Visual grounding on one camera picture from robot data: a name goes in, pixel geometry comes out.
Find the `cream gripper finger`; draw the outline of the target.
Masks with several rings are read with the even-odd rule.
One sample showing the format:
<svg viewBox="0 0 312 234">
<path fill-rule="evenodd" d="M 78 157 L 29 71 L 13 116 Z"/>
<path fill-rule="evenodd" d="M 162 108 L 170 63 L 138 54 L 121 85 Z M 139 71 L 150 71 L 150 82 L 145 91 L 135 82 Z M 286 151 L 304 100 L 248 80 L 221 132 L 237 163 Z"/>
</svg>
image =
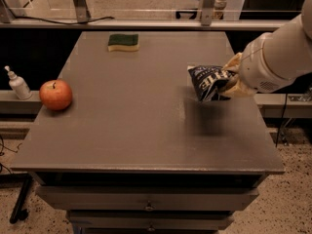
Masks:
<svg viewBox="0 0 312 234">
<path fill-rule="evenodd" d="M 247 86 L 240 79 L 230 81 L 222 91 L 222 95 L 228 98 L 253 97 L 255 94 L 256 90 Z"/>
<path fill-rule="evenodd" d="M 223 70 L 238 73 L 239 72 L 239 66 L 241 63 L 242 54 L 237 53 L 235 56 L 233 56 L 223 67 Z"/>
</svg>

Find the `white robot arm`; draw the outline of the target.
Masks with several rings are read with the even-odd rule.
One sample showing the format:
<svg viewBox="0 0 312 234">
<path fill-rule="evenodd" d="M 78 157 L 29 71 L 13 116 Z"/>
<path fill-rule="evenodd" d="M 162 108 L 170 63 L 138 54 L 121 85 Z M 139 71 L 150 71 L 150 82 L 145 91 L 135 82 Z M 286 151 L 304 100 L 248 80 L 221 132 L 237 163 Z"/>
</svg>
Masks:
<svg viewBox="0 0 312 234">
<path fill-rule="evenodd" d="M 312 72 L 312 0 L 273 33 L 263 33 L 223 66 L 234 76 L 220 89 L 228 98 L 272 93 Z"/>
</svg>

